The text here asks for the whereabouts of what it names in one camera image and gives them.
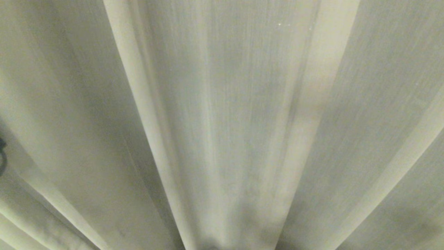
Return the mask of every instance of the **white curtain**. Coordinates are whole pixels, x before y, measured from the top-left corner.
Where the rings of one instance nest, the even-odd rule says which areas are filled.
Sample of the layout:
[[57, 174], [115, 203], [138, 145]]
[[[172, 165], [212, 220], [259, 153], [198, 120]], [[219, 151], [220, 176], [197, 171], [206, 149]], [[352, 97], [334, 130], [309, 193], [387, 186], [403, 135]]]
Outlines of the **white curtain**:
[[444, 2], [0, 1], [0, 248], [444, 247]]

